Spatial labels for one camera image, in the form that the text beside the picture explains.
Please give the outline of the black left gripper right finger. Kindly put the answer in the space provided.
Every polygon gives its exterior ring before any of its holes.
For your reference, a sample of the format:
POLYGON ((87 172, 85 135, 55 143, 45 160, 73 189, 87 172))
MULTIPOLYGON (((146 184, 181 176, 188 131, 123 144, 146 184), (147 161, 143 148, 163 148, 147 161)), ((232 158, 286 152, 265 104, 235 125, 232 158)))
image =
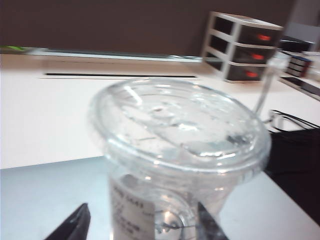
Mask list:
POLYGON ((198 202, 198 224, 196 227, 197 240, 228 240, 224 231, 206 210, 202 203, 198 202))

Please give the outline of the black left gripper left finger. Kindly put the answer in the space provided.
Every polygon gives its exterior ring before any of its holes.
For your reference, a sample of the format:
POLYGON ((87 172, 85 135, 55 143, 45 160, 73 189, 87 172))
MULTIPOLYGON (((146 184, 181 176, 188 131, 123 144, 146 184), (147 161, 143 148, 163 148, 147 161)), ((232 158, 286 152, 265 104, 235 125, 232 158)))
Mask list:
POLYGON ((86 240, 91 214, 87 203, 81 204, 73 211, 46 240, 86 240))

